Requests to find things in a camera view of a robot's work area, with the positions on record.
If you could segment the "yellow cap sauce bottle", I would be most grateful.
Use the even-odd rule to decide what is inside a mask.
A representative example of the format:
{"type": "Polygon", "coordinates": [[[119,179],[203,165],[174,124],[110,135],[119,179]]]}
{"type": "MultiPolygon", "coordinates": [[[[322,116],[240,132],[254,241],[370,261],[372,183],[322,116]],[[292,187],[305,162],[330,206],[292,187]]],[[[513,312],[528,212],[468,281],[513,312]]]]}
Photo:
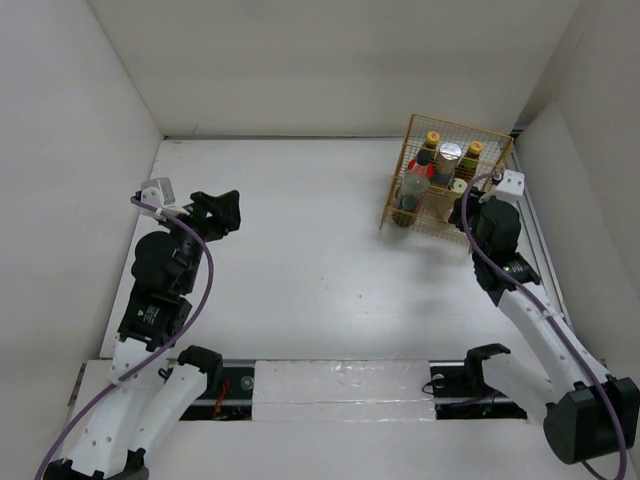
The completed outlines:
{"type": "Polygon", "coordinates": [[[483,151],[483,142],[472,141],[456,167],[456,177],[469,183],[476,176],[479,159],[483,151]]]}
{"type": "Polygon", "coordinates": [[[430,130],[427,132],[424,142],[419,150],[419,155],[432,158],[437,151],[441,135],[438,131],[430,130]]]}

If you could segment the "yellow-green lid spice shaker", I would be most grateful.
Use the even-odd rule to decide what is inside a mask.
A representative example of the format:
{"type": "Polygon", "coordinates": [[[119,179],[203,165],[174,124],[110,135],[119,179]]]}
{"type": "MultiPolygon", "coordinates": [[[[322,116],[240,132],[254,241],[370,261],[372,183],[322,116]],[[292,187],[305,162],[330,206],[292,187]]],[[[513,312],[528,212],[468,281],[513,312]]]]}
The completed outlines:
{"type": "Polygon", "coordinates": [[[461,196],[464,194],[467,187],[468,187],[468,183],[464,179],[455,177],[449,185],[449,191],[452,194],[461,196]]]}

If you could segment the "tall dark soy sauce bottle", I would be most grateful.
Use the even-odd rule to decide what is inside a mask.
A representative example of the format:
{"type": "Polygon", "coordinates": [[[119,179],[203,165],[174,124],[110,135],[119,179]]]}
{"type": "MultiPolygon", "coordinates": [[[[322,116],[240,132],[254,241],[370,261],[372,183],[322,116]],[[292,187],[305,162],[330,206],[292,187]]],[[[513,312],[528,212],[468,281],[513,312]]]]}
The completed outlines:
{"type": "Polygon", "coordinates": [[[396,189],[396,210],[392,220],[401,227],[407,228],[415,223],[416,215],[421,207],[423,196],[427,191],[434,174],[432,158],[417,153],[416,170],[404,174],[400,186],[396,189]]]}

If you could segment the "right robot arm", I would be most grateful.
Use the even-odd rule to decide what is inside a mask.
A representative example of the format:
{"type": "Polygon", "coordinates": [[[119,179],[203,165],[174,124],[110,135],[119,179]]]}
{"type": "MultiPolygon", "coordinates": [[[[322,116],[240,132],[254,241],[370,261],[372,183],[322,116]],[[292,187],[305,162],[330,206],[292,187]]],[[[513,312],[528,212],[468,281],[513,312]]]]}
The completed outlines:
{"type": "Polygon", "coordinates": [[[456,200],[449,218],[468,237],[481,289],[519,330],[544,372],[522,365],[508,347],[470,349],[457,380],[477,395],[498,392],[541,424],[558,460],[588,467],[610,454],[617,478],[628,469],[635,443],[639,388],[596,360],[553,308],[538,273],[518,252],[516,207],[472,189],[456,200]]]}

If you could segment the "silver lid white granule jar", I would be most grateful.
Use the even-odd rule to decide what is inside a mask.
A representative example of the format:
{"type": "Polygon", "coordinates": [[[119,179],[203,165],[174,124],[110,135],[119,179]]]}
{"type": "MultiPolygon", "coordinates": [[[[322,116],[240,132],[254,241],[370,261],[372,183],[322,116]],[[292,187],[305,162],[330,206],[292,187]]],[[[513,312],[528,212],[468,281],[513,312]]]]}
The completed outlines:
{"type": "Polygon", "coordinates": [[[461,157],[462,150],[457,143],[441,143],[433,160],[434,174],[432,183],[436,186],[447,188],[461,157]]]}

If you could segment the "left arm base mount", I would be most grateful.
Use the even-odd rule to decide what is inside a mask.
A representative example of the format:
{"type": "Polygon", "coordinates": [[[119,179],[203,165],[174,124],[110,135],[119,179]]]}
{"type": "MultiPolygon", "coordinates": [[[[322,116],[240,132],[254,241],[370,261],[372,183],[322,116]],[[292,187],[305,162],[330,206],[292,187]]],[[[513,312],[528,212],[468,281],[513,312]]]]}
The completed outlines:
{"type": "Polygon", "coordinates": [[[216,390],[194,400],[181,421],[248,421],[252,419],[255,386],[254,363],[225,363],[216,390]]]}

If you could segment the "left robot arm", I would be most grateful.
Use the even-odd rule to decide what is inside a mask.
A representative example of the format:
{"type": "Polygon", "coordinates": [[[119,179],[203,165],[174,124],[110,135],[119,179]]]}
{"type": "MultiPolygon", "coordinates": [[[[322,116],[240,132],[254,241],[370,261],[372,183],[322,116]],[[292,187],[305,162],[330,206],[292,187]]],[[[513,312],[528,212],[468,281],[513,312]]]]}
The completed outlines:
{"type": "Polygon", "coordinates": [[[148,478],[152,456],[188,407],[222,387],[221,354],[191,345],[175,363],[169,357],[212,290],[209,243],[240,228],[240,194],[198,191],[178,207],[170,190],[146,184],[131,202],[159,228],[136,244],[107,384],[59,434],[39,479],[148,478]]]}

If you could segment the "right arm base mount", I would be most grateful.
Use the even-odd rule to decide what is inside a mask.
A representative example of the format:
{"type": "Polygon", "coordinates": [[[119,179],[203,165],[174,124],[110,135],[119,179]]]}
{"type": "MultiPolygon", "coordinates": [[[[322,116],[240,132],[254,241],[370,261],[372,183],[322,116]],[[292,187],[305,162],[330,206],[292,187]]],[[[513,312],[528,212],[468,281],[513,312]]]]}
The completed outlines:
{"type": "Polygon", "coordinates": [[[436,363],[422,392],[435,402],[437,420],[527,420],[527,413],[504,394],[468,380],[462,364],[436,363]]]}

